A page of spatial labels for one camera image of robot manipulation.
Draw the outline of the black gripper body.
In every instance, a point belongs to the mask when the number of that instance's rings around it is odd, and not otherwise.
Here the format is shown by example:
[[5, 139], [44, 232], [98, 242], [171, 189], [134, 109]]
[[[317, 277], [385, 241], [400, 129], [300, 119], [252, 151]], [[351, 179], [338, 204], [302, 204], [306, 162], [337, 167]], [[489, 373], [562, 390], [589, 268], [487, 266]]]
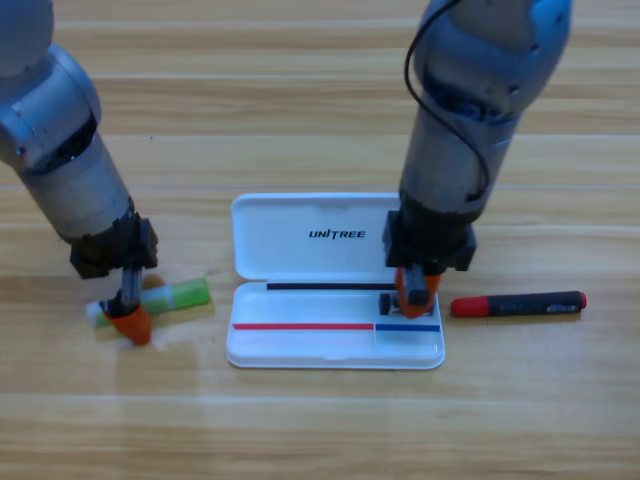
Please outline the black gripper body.
[[440, 213], [411, 199], [387, 213], [383, 230], [385, 265], [442, 275], [447, 269], [466, 271], [476, 250], [474, 213]]
[[70, 243], [70, 263], [84, 280], [122, 270], [121, 288], [106, 305], [140, 305], [143, 269], [158, 265], [158, 237], [148, 218], [129, 200], [125, 214], [104, 232], [83, 235]]

